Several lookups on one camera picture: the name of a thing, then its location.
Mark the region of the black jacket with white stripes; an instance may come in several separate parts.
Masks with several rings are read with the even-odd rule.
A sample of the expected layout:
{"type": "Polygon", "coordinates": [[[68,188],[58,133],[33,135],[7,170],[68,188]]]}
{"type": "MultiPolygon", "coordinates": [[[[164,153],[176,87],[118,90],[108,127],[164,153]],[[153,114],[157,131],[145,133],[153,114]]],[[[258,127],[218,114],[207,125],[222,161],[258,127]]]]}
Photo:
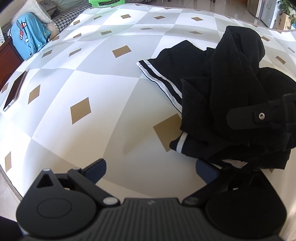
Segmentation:
{"type": "Polygon", "coordinates": [[[282,150],[283,122],[233,130],[226,119],[230,109],[281,100],[295,92],[292,78],[259,66],[264,56],[257,32],[228,26],[216,48],[203,51],[184,40],[154,59],[138,61],[142,73],[182,115],[181,135],[170,148],[217,164],[284,169],[292,149],[282,150]]]}

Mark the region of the checkered diamond tablecloth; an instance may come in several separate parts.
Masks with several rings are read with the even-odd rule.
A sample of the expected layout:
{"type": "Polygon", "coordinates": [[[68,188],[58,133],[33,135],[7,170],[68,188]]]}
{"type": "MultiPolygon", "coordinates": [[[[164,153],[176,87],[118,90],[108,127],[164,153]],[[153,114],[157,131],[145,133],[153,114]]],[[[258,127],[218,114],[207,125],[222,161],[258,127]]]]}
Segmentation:
{"type": "Polygon", "coordinates": [[[178,197],[204,186],[195,160],[166,150],[154,130],[180,113],[137,66],[184,40],[215,48],[227,26],[259,33],[261,67],[295,77],[295,31],[278,32],[197,9],[126,4],[90,8],[24,61],[1,90],[26,78],[17,101],[1,111],[1,166],[20,195],[44,168],[64,173],[99,158],[99,186],[120,199],[178,197]]]}

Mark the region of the cardboard box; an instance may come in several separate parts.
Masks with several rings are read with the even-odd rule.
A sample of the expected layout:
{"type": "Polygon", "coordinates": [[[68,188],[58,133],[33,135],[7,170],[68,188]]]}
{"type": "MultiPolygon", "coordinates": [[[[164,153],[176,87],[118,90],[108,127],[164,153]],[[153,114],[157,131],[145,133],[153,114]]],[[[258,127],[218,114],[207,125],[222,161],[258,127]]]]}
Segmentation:
{"type": "Polygon", "coordinates": [[[286,13],[279,11],[273,28],[276,30],[282,30],[282,31],[290,30],[291,29],[290,16],[287,15],[286,13]]]}

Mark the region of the green potted plant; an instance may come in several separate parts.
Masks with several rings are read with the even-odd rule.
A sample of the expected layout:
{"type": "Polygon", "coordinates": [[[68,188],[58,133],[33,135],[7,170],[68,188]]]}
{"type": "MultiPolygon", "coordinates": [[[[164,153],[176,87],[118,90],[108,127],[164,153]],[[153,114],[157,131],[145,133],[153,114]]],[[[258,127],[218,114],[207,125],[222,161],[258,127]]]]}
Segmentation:
{"type": "Polygon", "coordinates": [[[293,4],[292,1],[278,1],[278,4],[279,11],[290,16],[291,29],[292,27],[295,28],[295,4],[293,4]]]}

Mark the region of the smartphone on table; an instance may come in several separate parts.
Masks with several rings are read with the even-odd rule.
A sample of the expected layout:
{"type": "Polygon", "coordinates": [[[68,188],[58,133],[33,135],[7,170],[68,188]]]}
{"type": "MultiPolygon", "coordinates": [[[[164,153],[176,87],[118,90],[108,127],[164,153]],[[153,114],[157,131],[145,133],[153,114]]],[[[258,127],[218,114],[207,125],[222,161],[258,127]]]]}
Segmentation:
{"type": "Polygon", "coordinates": [[[11,90],[8,94],[8,98],[6,99],[3,111],[7,111],[8,108],[17,100],[21,86],[25,77],[27,75],[27,71],[24,71],[14,82],[11,87],[11,90]]]}

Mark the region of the red wooden cabinet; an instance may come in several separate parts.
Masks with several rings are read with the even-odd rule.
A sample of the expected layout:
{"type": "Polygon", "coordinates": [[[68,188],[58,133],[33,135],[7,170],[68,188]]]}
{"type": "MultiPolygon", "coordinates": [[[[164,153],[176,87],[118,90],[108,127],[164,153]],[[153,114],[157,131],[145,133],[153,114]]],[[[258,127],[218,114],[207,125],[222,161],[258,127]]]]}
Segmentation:
{"type": "Polygon", "coordinates": [[[8,78],[23,62],[11,39],[7,39],[0,50],[0,85],[6,84],[8,78]]]}

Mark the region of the blue cartoon garment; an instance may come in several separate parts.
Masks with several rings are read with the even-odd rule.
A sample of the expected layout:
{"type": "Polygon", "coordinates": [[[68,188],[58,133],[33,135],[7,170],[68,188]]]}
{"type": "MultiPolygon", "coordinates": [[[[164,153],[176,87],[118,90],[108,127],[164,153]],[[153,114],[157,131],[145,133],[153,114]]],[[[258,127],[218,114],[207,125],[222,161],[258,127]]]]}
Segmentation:
{"type": "Polygon", "coordinates": [[[49,42],[51,32],[33,13],[25,13],[12,24],[7,36],[21,58],[26,60],[49,42]]]}

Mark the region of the houndstooth sofa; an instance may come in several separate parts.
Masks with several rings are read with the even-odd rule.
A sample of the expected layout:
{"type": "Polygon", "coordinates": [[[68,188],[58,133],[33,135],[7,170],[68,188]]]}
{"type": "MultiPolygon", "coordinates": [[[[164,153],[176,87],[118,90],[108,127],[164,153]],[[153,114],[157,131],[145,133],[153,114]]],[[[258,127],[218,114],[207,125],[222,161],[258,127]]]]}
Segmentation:
{"type": "Polygon", "coordinates": [[[62,32],[67,28],[82,12],[86,9],[91,8],[92,5],[89,1],[79,1],[63,11],[60,11],[58,14],[54,15],[52,18],[55,27],[57,28],[58,33],[62,32]]]}

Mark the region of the green plastic chair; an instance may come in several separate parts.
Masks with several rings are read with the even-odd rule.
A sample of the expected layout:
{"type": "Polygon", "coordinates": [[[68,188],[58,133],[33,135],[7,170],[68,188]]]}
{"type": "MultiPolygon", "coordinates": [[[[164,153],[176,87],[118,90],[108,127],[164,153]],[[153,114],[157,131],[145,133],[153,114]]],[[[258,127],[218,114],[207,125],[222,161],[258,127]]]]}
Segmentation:
{"type": "Polygon", "coordinates": [[[90,3],[94,8],[105,8],[125,4],[125,0],[89,0],[88,3],[90,3]]]}

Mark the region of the white pillow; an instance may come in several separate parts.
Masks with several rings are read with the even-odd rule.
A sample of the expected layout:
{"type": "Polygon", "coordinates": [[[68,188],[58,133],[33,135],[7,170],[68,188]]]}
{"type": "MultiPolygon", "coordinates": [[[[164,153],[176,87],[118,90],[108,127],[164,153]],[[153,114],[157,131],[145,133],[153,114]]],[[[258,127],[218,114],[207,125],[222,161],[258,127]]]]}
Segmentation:
{"type": "Polygon", "coordinates": [[[28,13],[32,13],[42,23],[48,24],[53,22],[48,12],[36,0],[27,0],[11,19],[10,23],[14,24],[20,16],[28,13]]]}

